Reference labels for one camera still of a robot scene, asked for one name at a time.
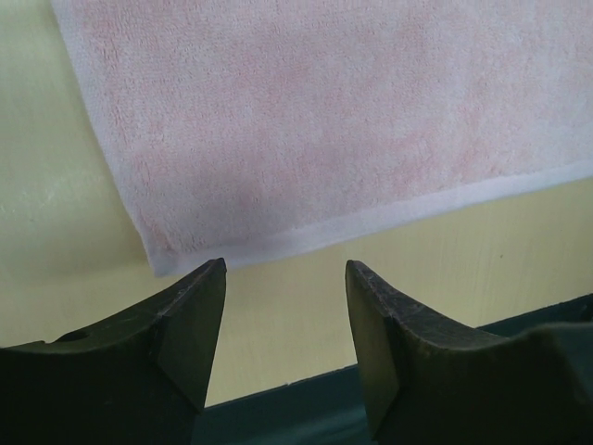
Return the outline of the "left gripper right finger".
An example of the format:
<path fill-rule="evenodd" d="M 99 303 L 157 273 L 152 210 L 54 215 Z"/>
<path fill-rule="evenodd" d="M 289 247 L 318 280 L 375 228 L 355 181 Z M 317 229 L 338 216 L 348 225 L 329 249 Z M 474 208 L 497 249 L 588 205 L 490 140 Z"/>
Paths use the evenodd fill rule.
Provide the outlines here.
<path fill-rule="evenodd" d="M 368 427 L 379 444 L 588 444 L 592 299 L 473 328 L 346 266 Z"/>

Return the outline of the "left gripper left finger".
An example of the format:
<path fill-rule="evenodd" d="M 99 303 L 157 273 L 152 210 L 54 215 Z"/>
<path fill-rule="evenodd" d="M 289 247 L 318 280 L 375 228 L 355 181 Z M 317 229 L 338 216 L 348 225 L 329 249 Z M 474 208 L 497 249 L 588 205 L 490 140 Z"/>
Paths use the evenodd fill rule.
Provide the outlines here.
<path fill-rule="evenodd" d="M 97 323 L 1 351 L 5 444 L 188 444 L 205 407 L 224 260 Z"/>

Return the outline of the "pink towel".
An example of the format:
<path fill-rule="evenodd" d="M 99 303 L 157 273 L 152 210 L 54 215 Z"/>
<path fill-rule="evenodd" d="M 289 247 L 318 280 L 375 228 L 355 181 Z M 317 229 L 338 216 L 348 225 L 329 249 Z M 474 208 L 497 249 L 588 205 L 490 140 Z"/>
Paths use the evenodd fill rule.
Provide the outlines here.
<path fill-rule="evenodd" d="M 592 173 L 588 1 L 56 1 L 158 275 Z"/>

